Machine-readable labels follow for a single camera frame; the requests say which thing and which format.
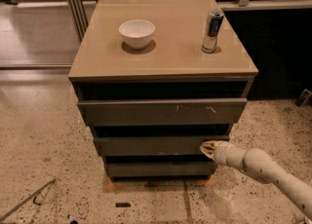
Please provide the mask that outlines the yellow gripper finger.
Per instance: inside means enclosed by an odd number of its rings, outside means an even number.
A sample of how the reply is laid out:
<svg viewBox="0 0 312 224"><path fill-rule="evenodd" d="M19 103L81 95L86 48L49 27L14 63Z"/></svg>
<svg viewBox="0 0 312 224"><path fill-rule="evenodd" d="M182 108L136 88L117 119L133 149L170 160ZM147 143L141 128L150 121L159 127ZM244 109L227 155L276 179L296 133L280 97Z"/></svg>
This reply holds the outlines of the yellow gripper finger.
<svg viewBox="0 0 312 224"><path fill-rule="evenodd" d="M208 158L214 160L215 162L219 162L219 148L220 141L205 141L200 145L201 152L206 155Z"/></svg>

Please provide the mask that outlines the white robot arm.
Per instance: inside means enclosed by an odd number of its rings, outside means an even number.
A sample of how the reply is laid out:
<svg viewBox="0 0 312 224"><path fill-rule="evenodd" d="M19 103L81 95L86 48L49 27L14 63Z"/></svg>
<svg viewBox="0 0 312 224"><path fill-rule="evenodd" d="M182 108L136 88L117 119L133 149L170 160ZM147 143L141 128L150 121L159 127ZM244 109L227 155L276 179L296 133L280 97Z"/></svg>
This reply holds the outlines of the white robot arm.
<svg viewBox="0 0 312 224"><path fill-rule="evenodd" d="M220 166L235 168L263 184L275 185L309 220L312 220L312 187L286 172L259 148L244 149L228 141L205 141L200 150Z"/></svg>

